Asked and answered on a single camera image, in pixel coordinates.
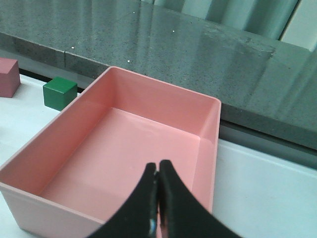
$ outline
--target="pink cube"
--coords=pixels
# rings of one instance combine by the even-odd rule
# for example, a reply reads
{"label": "pink cube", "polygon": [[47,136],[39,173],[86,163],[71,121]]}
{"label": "pink cube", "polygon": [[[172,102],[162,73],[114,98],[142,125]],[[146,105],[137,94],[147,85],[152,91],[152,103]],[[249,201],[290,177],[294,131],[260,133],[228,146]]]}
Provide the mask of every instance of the pink cube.
{"label": "pink cube", "polygon": [[12,98],[19,85],[18,61],[0,58],[0,97]]}

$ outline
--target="gray countertop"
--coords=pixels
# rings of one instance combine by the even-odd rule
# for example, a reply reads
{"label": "gray countertop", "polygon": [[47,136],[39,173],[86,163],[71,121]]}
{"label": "gray countertop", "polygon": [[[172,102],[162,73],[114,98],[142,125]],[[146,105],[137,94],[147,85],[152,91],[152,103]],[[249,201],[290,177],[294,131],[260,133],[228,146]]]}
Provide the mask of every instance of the gray countertop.
{"label": "gray countertop", "polygon": [[317,150],[316,54],[137,0],[0,1],[0,49],[108,65],[219,98],[221,118]]}

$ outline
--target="green block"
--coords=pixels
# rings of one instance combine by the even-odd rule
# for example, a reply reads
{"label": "green block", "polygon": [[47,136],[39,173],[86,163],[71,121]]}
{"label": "green block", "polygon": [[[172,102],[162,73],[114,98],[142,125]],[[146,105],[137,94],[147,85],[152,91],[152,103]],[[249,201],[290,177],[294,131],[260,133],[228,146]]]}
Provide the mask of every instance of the green block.
{"label": "green block", "polygon": [[61,111],[77,97],[77,83],[55,77],[43,85],[43,94],[45,106]]}

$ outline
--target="pink plastic bin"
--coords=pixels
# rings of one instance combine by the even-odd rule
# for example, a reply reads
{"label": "pink plastic bin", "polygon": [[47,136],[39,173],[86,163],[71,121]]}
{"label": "pink plastic bin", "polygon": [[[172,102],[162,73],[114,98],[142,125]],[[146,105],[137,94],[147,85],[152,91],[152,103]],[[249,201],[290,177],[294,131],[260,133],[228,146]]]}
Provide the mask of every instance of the pink plastic bin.
{"label": "pink plastic bin", "polygon": [[124,203],[147,162],[172,161],[211,209],[220,101],[108,68],[0,170],[18,225],[85,237]]}

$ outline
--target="white surface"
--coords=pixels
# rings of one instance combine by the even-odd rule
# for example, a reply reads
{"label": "white surface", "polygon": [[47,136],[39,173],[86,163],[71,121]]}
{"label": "white surface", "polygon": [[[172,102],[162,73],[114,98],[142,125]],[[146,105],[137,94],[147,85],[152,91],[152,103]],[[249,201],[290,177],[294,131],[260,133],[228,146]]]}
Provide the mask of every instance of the white surface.
{"label": "white surface", "polygon": [[317,46],[317,1],[301,0],[281,41],[313,51]]}
{"label": "white surface", "polygon": [[[44,106],[43,82],[21,76],[0,98],[0,165],[59,112]],[[246,238],[316,238],[317,172],[219,140],[214,215]],[[32,238],[0,195],[0,238]]]}

